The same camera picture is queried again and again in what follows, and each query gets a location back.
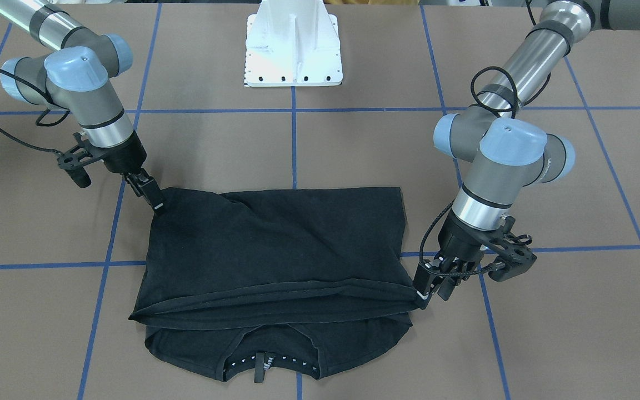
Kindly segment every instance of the mounting plate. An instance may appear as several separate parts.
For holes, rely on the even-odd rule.
[[[322,0],[262,0],[246,25],[245,86],[342,83],[337,17]]]

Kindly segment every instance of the black t-shirt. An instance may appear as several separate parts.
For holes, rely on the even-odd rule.
[[[411,326],[399,188],[163,192],[130,316],[163,361],[220,381],[253,367],[320,379]]]

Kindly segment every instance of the black cable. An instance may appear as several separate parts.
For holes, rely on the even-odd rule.
[[[530,16],[530,22],[533,23],[533,26],[537,25],[537,21],[535,21],[535,16],[533,15],[533,8],[531,7],[533,3],[533,0],[525,0],[525,7],[528,8],[528,15]],[[535,93],[533,95],[533,97],[531,97],[528,101],[526,101],[523,106],[526,106],[527,104],[530,104],[531,102],[533,102],[534,99],[538,98],[538,96],[540,96],[540,94],[543,92],[544,88],[547,88],[547,84],[549,83],[549,79],[551,78],[552,73],[549,73],[547,75],[547,78],[544,79],[544,83],[541,86],[541,88],[538,90],[537,93]]]
[[[49,112],[51,112],[50,108],[44,109],[44,111],[41,112],[41,115],[38,116],[38,118],[36,118],[36,122],[34,122],[34,123],[36,124],[37,127],[55,127],[56,125],[58,125],[61,122],[63,122],[64,119],[66,119],[66,117],[68,117],[68,115],[71,113],[71,111],[69,109],[67,109],[66,112],[63,114],[63,117],[61,117],[58,121],[51,122],[50,124],[42,122],[43,121],[43,117],[47,116],[49,114]]]
[[[533,0],[525,0],[525,7],[528,8],[528,15],[530,16],[530,21],[533,23],[533,26],[537,25],[538,23],[535,22],[535,16],[533,15],[533,10],[530,7],[530,5],[533,3]]]
[[[533,97],[529,98],[528,101],[523,102],[523,106],[527,106],[528,104],[533,102],[534,99],[538,98],[538,96],[540,96],[540,94],[542,94],[542,91],[544,90],[544,88],[547,88],[547,84],[549,83],[549,79],[550,78],[552,78],[552,73],[549,73],[547,75],[547,78],[544,79],[544,83],[541,86],[541,88],[537,91],[537,93],[533,94]]]
[[[33,83],[30,83],[29,81],[25,81],[24,79],[21,79],[20,77],[13,75],[13,73],[10,73],[10,72],[7,72],[5,70],[2,70],[1,68],[0,68],[0,74],[8,76],[8,77],[14,79],[17,82],[25,84],[29,88],[31,88],[34,91],[36,91],[36,93],[40,94],[44,99],[46,99],[47,102],[53,103],[53,100],[51,99],[50,94],[45,93],[41,89],[37,88],[36,86],[34,86]],[[40,119],[37,119],[36,122],[40,122],[41,119],[43,119],[43,117],[46,116],[46,114],[48,114],[48,112],[43,112],[41,114],[41,116],[40,116]],[[61,118],[60,121],[54,122],[51,126],[53,126],[54,124],[61,123],[63,121],[63,118]],[[0,128],[0,134],[3,134],[4,136],[8,137],[9,139],[17,142],[18,144],[21,144],[22,146],[28,147],[29,149],[38,150],[39,152],[53,153],[53,154],[56,154],[58,156],[62,156],[63,155],[63,152],[61,152],[61,150],[48,149],[46,147],[34,146],[33,144],[29,144],[29,143],[26,143],[25,141],[23,141],[21,139],[18,139],[17,137],[9,134],[7,131],[5,131],[4,129],[1,129],[1,128]]]
[[[448,212],[448,210],[450,210],[452,205],[453,205],[453,201],[451,201],[449,203],[449,205],[447,205],[446,208],[444,208],[443,211],[439,213],[439,215],[436,217],[436,219],[431,223],[431,225],[429,225],[429,229],[427,229],[426,233],[424,233],[424,237],[421,239],[421,244],[419,245],[419,262],[422,265],[424,265],[428,261],[428,260],[424,260],[424,244],[426,243],[426,239],[431,234],[431,231],[434,230],[434,227],[436,226],[436,224],[439,223],[439,221],[441,221],[441,218],[444,216],[444,214],[446,212]],[[481,268],[481,269],[473,270],[473,271],[465,271],[465,272],[431,271],[431,274],[435,275],[435,276],[440,276],[442,278],[463,278],[464,276],[482,275],[482,274],[488,273],[490,271],[497,271],[497,270],[499,270],[501,268],[503,268],[503,267],[502,266],[488,265],[488,266],[485,266],[485,268]]]
[[[510,106],[510,108],[500,109],[500,108],[489,107],[489,106],[486,106],[485,103],[483,103],[481,99],[478,98],[478,94],[476,94],[476,80],[478,79],[478,77],[480,77],[484,73],[487,73],[488,71],[498,71],[503,75],[505,75],[506,78],[508,78],[508,82],[510,83],[510,89],[512,89],[513,91],[513,104]],[[476,75],[473,76],[473,79],[471,79],[471,96],[476,101],[476,104],[478,104],[478,106],[483,107],[488,111],[493,112],[494,114],[498,114],[500,112],[510,112],[511,114],[510,118],[515,118],[515,116],[517,116],[518,114],[518,108],[519,108],[519,102],[520,102],[520,99],[518,98],[518,86],[517,84],[515,84],[515,79],[513,79],[510,73],[508,73],[508,71],[505,71],[501,67],[490,66],[490,67],[485,67],[482,70],[478,71],[478,73],[476,73]]]
[[[421,244],[419,245],[419,262],[420,263],[423,264],[425,261],[424,260],[424,244],[426,243],[426,239],[429,238],[431,231],[433,231],[436,224],[439,223],[439,221],[441,221],[441,218],[444,216],[444,214],[451,209],[452,205],[453,205],[453,200],[451,200],[449,205],[447,205],[446,208],[444,208],[444,210],[439,213],[439,216],[436,217],[436,219],[431,223],[431,225],[429,225],[429,229],[426,230],[426,233],[424,233],[424,238],[421,239]]]

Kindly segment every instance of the black cloth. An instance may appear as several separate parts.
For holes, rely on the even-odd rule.
[[[155,357],[225,382],[265,352],[320,379],[411,327],[399,188],[163,193],[130,316]]]

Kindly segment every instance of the blue joint cap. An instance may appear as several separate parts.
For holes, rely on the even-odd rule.
[[[125,39],[120,35],[116,35],[115,33],[105,33],[104,36],[107,36],[115,47],[118,66],[116,76],[119,76],[129,70],[132,66],[132,49],[130,49],[130,46],[127,44]]]
[[[556,134],[553,136],[557,137],[559,141],[562,142],[562,146],[564,146],[564,167],[562,167],[562,172],[560,172],[556,178],[551,180],[551,182],[561,179],[565,175],[569,174],[569,171],[571,171],[572,167],[574,167],[574,162],[577,160],[577,152],[574,151],[572,142]]]
[[[43,61],[51,82],[72,92],[89,92],[107,83],[107,70],[96,53],[82,46],[62,48]]]
[[[539,127],[501,117],[493,121],[478,148],[493,162],[520,167],[539,160],[546,144],[547,134]]]
[[[453,120],[457,115],[458,114],[446,114],[446,116],[439,119],[439,122],[434,128],[434,147],[436,147],[440,152],[454,158],[455,156],[451,151],[451,127],[453,125]]]
[[[2,65],[2,69],[7,71],[8,73],[14,73],[14,71],[16,70],[16,64],[18,64],[19,61],[25,58],[26,57],[11,58],[11,60],[7,60],[4,62],[4,64]],[[23,96],[23,94],[21,94],[21,91],[19,91],[18,86],[16,86],[16,81],[13,78],[1,74],[0,82],[2,82],[2,88],[8,93],[9,96],[17,99],[18,101],[28,102],[29,104],[31,104],[31,102],[29,102]]]

